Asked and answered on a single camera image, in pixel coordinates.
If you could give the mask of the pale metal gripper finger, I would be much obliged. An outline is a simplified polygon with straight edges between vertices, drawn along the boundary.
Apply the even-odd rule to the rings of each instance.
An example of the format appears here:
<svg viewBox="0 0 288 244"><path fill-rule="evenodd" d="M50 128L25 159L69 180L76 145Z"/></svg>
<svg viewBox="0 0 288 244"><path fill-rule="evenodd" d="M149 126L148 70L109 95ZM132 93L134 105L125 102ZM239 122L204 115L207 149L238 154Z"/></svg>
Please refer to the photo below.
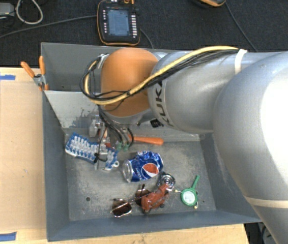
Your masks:
<svg viewBox="0 0 288 244"><path fill-rule="evenodd" d="M92 119L90 126L89 126L89 136L96 137L98 135L98 131L101 127L100 120Z"/></svg>
<svg viewBox="0 0 288 244"><path fill-rule="evenodd" d="M105 146L97 147L96 152L94 153L95 156L95 164L94 169L98 170L99 168L105 167L105 163L108 159L108 150Z"/></svg>

